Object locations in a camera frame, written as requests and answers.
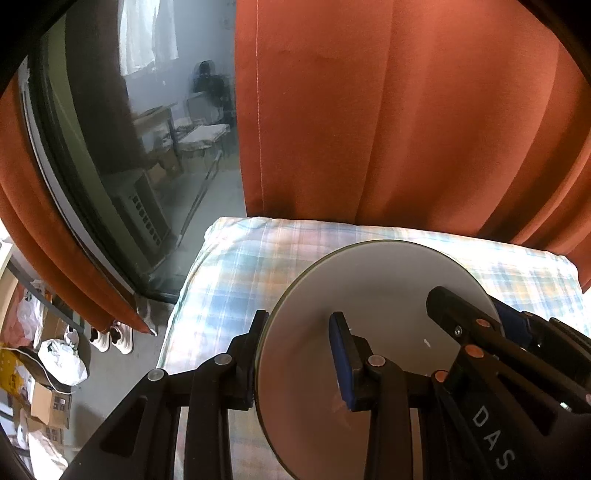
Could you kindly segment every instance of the ceramic plate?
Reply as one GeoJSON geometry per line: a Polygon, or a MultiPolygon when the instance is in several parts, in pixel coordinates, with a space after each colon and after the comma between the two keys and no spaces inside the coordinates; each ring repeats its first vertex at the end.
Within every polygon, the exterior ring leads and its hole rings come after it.
{"type": "Polygon", "coordinates": [[[369,412],[340,398],[328,319],[342,311],[354,335],[402,369],[449,369],[458,344],[428,316],[429,291],[444,286],[494,319],[483,288],[451,258],[419,244],[364,242],[317,261],[277,303],[256,363],[259,420],[277,458],[299,480],[362,480],[369,412]]]}

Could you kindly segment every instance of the curtain fold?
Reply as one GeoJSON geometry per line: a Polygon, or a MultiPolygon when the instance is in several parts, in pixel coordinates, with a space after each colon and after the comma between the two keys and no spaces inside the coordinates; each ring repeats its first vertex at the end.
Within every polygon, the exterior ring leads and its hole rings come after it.
{"type": "Polygon", "coordinates": [[[238,3],[248,214],[566,255],[591,286],[591,89],[516,0],[238,3]]]}
{"type": "Polygon", "coordinates": [[[33,268],[97,330],[119,320],[149,328],[90,262],[58,213],[38,171],[22,123],[18,83],[0,98],[0,218],[33,268]]]}

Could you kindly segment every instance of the shoe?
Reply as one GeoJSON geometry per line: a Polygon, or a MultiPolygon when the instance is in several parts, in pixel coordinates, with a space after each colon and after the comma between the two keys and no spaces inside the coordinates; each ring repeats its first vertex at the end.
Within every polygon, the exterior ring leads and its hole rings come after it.
{"type": "Polygon", "coordinates": [[[109,334],[100,333],[96,328],[90,328],[90,344],[98,348],[99,352],[109,349],[109,334]]]}
{"type": "Polygon", "coordinates": [[[121,322],[115,324],[109,329],[111,343],[115,345],[122,354],[127,355],[134,349],[134,330],[121,322]]]}

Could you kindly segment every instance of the screw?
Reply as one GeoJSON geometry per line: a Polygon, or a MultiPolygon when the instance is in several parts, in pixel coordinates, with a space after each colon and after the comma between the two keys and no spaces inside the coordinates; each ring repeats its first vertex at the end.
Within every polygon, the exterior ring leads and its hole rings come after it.
{"type": "Polygon", "coordinates": [[[474,358],[484,357],[484,352],[482,351],[482,348],[480,348],[477,345],[470,344],[470,345],[466,345],[464,348],[466,349],[466,353],[468,355],[470,355],[471,357],[474,357],[474,358]]]}
{"type": "Polygon", "coordinates": [[[439,383],[443,383],[446,378],[447,378],[447,370],[437,370],[435,372],[435,380],[437,380],[439,383]]]}
{"type": "Polygon", "coordinates": [[[229,353],[220,353],[213,359],[218,365],[227,365],[232,361],[232,355],[229,353]]]}
{"type": "Polygon", "coordinates": [[[372,367],[383,367],[386,364],[386,359],[381,355],[370,355],[368,363],[372,367]]]}
{"type": "Polygon", "coordinates": [[[153,368],[148,372],[148,380],[151,382],[157,382],[164,376],[164,370],[161,368],[153,368]]]}

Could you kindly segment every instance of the white plastic bag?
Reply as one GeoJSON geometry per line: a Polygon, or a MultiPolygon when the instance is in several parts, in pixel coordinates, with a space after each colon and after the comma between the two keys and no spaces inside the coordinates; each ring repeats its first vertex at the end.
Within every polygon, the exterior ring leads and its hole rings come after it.
{"type": "Polygon", "coordinates": [[[50,439],[37,430],[29,432],[29,452],[37,480],[59,480],[68,462],[50,439]]]}
{"type": "Polygon", "coordinates": [[[43,304],[25,290],[25,295],[17,307],[17,319],[22,326],[25,338],[31,342],[34,342],[37,333],[41,333],[43,309],[43,304]]]}
{"type": "Polygon", "coordinates": [[[51,339],[42,342],[39,359],[47,371],[64,385],[74,386],[88,378],[78,351],[64,340],[51,339]]]}
{"type": "Polygon", "coordinates": [[[64,341],[72,348],[77,349],[78,344],[80,343],[80,336],[78,335],[78,331],[68,326],[66,332],[64,333],[64,341]]]}
{"type": "Polygon", "coordinates": [[[24,408],[21,408],[21,411],[18,414],[19,422],[17,425],[17,443],[20,448],[28,450],[29,448],[29,440],[28,440],[28,433],[29,428],[27,425],[27,414],[24,408]]]}

